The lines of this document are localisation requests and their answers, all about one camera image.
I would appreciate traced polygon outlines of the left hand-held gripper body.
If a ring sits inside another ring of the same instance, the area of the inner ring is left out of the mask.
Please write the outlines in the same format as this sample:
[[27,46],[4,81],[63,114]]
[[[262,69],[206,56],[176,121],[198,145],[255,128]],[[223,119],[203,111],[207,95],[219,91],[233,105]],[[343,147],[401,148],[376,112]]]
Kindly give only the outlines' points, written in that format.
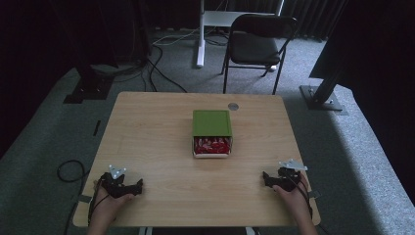
[[123,184],[126,168],[118,168],[113,164],[109,165],[109,171],[101,177],[101,186],[113,197],[119,198],[129,194],[129,189]]

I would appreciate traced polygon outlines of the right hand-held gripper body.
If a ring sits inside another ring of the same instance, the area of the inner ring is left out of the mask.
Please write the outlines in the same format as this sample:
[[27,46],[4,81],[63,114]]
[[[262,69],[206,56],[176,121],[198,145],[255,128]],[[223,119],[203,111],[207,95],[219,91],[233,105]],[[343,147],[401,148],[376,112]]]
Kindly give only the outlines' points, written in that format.
[[293,191],[300,183],[300,172],[302,170],[308,170],[306,165],[303,165],[294,159],[280,162],[279,166],[280,167],[277,170],[278,176],[273,179],[277,181],[277,186],[288,192]]

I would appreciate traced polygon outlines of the row of red packets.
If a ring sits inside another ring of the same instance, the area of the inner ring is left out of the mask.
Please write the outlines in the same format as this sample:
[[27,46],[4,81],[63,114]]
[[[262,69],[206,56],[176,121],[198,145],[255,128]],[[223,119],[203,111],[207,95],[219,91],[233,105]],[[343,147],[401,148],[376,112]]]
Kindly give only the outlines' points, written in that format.
[[194,153],[200,154],[229,154],[231,142],[228,137],[195,137]]

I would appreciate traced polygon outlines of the green box sleeve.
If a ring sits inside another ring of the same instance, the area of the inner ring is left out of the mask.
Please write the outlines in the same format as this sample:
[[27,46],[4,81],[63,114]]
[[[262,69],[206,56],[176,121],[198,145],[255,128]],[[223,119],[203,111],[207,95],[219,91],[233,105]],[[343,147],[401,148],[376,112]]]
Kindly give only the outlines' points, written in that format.
[[232,126],[229,112],[225,110],[193,111],[193,136],[232,136]]

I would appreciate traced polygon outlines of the person's left hand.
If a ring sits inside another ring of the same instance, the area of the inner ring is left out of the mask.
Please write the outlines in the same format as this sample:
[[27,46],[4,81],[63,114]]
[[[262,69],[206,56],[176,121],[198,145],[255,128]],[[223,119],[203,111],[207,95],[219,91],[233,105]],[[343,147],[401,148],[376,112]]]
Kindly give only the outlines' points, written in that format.
[[105,188],[99,186],[91,215],[91,224],[111,224],[115,220],[117,213],[134,198],[135,196],[132,194],[114,198]]

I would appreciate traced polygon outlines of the person's right hand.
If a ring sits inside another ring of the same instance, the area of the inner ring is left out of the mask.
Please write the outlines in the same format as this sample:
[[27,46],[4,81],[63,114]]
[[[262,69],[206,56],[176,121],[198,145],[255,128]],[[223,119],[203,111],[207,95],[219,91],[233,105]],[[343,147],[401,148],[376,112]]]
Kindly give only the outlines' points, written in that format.
[[285,191],[281,187],[275,185],[273,190],[282,198],[283,202],[286,204],[288,211],[294,217],[310,217],[308,201],[305,198],[307,195],[308,183],[306,179],[302,176],[298,188],[294,189],[291,192]]

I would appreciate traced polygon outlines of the black metal stand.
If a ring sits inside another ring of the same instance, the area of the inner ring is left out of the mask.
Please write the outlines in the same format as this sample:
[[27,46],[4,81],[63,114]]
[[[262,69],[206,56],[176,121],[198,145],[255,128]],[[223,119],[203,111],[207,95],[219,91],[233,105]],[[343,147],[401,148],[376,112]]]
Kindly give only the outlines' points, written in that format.
[[72,103],[105,100],[112,82],[98,75],[93,65],[115,63],[99,0],[62,0],[67,14],[71,60],[80,79],[70,95]]
[[415,106],[415,0],[347,0],[310,76],[312,104],[340,84],[369,111]]

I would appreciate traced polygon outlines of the black folding chair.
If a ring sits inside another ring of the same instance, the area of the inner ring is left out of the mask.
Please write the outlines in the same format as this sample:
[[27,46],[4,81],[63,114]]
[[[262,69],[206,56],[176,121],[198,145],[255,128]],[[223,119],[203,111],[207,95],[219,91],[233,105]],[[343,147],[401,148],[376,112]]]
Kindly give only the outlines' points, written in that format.
[[276,93],[287,45],[294,39],[298,21],[293,17],[243,14],[232,22],[222,64],[223,92],[227,90],[230,63],[234,69],[263,69],[265,77],[278,67],[272,94]]

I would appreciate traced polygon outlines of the white desk frame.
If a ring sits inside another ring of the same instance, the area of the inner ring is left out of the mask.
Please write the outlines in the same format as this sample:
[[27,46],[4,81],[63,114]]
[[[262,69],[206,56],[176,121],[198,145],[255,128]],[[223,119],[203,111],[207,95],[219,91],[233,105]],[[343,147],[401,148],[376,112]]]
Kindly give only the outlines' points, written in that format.
[[205,64],[205,27],[229,27],[244,12],[209,11],[205,9],[205,0],[200,0],[199,42],[196,66],[202,68]]

